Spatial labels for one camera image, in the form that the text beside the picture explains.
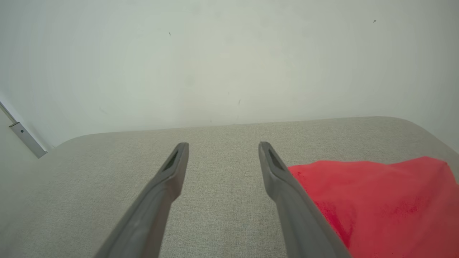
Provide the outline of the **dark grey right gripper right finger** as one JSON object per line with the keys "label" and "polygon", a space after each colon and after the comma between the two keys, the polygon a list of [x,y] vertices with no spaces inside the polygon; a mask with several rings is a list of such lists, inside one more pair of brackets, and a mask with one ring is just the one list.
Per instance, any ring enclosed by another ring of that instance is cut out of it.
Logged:
{"label": "dark grey right gripper right finger", "polygon": [[350,258],[351,254],[269,142],[259,143],[266,193],[275,202],[289,258]]}

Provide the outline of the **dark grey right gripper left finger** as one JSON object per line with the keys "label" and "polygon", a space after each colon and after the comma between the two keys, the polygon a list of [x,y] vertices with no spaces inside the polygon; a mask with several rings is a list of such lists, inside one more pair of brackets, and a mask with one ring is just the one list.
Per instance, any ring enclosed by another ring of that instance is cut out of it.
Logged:
{"label": "dark grey right gripper left finger", "polygon": [[177,144],[116,225],[96,258],[157,258],[171,204],[180,196],[189,144]]}

